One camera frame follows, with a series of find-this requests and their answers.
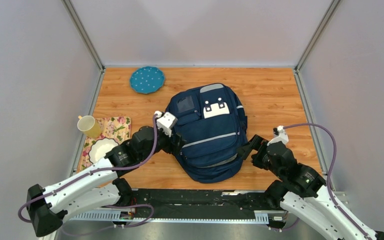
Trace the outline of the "navy blue backpack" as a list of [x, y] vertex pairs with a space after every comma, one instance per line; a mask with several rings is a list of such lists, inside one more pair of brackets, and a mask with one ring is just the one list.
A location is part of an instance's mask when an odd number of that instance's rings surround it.
[[236, 93], [222, 83], [182, 91], [168, 103], [177, 118], [172, 128], [184, 145], [174, 157], [202, 184], [225, 181], [243, 165], [238, 149], [248, 142], [248, 117]]

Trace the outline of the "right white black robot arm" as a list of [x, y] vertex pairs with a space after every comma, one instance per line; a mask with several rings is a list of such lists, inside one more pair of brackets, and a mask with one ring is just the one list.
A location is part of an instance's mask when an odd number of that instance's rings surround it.
[[264, 193], [266, 205], [292, 213], [327, 240], [384, 240], [384, 232], [358, 219], [329, 191], [326, 180], [316, 170], [297, 162], [286, 146], [288, 141], [284, 132], [270, 141], [255, 135], [238, 148], [243, 160], [255, 150], [252, 164], [278, 178]]

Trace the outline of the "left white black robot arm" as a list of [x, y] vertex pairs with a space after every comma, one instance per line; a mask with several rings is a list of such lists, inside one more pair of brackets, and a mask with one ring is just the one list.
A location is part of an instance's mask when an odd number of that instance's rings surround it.
[[144, 126], [81, 172], [46, 187], [31, 186], [24, 209], [35, 235], [47, 236], [70, 218], [98, 207], [128, 207], [133, 194], [122, 176], [139, 168], [153, 154], [163, 150], [177, 155], [184, 145], [178, 133], [168, 136], [163, 129]]

